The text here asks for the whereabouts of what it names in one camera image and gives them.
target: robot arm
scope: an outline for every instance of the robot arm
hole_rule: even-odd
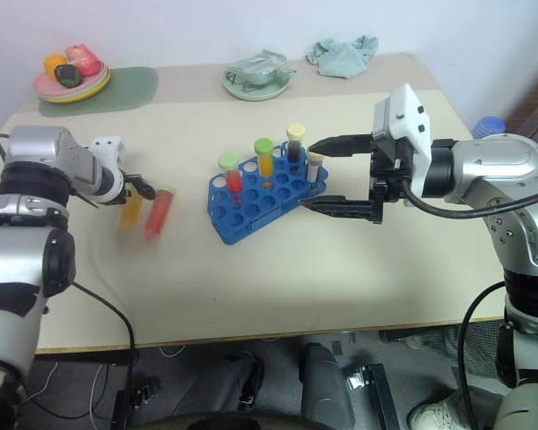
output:
[[[369,199],[325,195],[300,203],[330,216],[377,224],[383,204],[401,198],[446,218],[482,217],[508,293],[497,367],[504,382],[516,387],[495,428],[538,428],[538,144],[513,134],[431,142],[429,125],[424,107],[405,84],[376,106],[371,134],[328,138],[309,148],[334,157],[369,152]],[[442,210],[421,197],[444,198],[477,211]]]
[[[85,149],[63,127],[17,127],[0,178],[0,428],[12,428],[49,297],[74,281],[70,195],[102,204],[126,201],[125,182],[152,200],[139,175],[119,169],[121,138]]]

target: shoe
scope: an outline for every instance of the shoe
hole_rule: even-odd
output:
[[[438,403],[420,405],[409,414],[411,430],[470,430],[458,413],[458,391]]]

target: green mat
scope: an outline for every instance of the green mat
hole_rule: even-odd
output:
[[[41,100],[43,116],[76,116],[135,109],[152,101],[158,88],[158,73],[150,67],[111,69],[108,85],[86,100],[68,104]]]

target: test tube rack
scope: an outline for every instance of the test tube rack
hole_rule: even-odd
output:
[[[275,221],[299,206],[299,200],[314,197],[326,189],[328,172],[319,169],[317,181],[307,182],[307,153],[301,149],[299,163],[287,160],[286,143],[273,149],[273,177],[259,176],[257,158],[239,164],[243,193],[235,195],[225,186],[223,174],[209,181],[207,213],[226,245],[234,245],[244,237]]]

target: light blue towel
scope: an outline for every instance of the light blue towel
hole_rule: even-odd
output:
[[[318,65],[319,74],[349,79],[367,70],[377,49],[378,39],[374,37],[361,36],[351,43],[323,39],[307,54],[307,61]]]

